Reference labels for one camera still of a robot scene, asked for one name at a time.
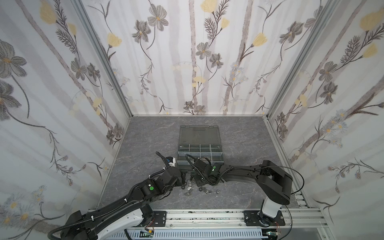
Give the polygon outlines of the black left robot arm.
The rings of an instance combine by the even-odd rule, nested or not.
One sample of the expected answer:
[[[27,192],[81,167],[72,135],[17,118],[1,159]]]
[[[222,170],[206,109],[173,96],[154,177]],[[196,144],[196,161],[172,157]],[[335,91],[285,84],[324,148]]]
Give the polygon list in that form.
[[[134,185],[128,194],[115,202],[95,210],[81,214],[72,214],[65,225],[48,233],[50,240],[101,240],[111,234],[111,227],[127,220],[128,214],[138,210],[141,219],[134,226],[145,226],[153,217],[149,204],[161,200],[173,190],[181,187],[186,181],[186,174],[176,167],[168,167]]]

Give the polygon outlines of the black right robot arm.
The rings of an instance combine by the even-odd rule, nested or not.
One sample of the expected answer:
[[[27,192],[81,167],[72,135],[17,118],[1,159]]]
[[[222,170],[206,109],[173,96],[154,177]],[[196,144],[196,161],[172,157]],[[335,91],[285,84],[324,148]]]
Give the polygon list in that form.
[[[254,166],[232,166],[222,163],[210,164],[195,159],[188,160],[196,182],[201,185],[217,186],[220,182],[256,183],[266,194],[261,207],[262,217],[274,219],[282,206],[291,201],[292,176],[271,161]]]

